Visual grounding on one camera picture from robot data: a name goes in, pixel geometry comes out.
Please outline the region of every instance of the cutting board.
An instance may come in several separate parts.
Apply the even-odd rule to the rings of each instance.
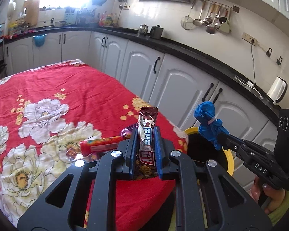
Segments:
[[[28,0],[24,2],[24,9],[27,8],[25,21],[26,23],[30,23],[30,26],[38,24],[39,6],[40,0]]]

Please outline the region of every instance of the electrical socket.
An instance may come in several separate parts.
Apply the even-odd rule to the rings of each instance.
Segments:
[[[252,36],[250,36],[249,34],[245,32],[243,32],[242,39],[244,39],[245,41],[248,41],[250,44],[252,44],[251,41],[254,40],[254,43],[253,43],[254,46],[256,46],[258,42],[257,39],[253,38]]]

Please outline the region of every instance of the red tablecloth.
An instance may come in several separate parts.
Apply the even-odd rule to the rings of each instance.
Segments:
[[[0,80],[0,208],[16,226],[20,216],[71,164],[67,148],[119,135],[148,105],[116,79],[81,61],[32,69]],[[186,135],[161,113],[156,124],[176,149]],[[173,181],[118,181],[118,231],[141,228],[165,201]]]

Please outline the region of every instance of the tied blue bag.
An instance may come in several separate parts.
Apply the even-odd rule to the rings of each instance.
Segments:
[[[215,119],[215,107],[212,102],[203,102],[194,111],[194,117],[201,123],[199,133],[214,144],[216,150],[221,150],[222,145],[217,142],[219,133],[229,134],[222,124],[222,120]]]

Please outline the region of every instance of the metal pivot bolt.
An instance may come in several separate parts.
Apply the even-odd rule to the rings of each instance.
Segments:
[[[179,157],[181,155],[181,152],[178,150],[173,150],[173,151],[171,151],[171,155],[173,157]]]
[[[216,166],[217,166],[217,162],[214,161],[214,160],[208,160],[208,165],[209,165],[210,167],[216,167]]]
[[[119,151],[119,150],[112,151],[112,152],[111,152],[111,155],[112,155],[113,157],[118,157],[118,156],[121,155],[121,151]]]
[[[77,160],[75,161],[75,166],[82,167],[85,164],[84,160]]]

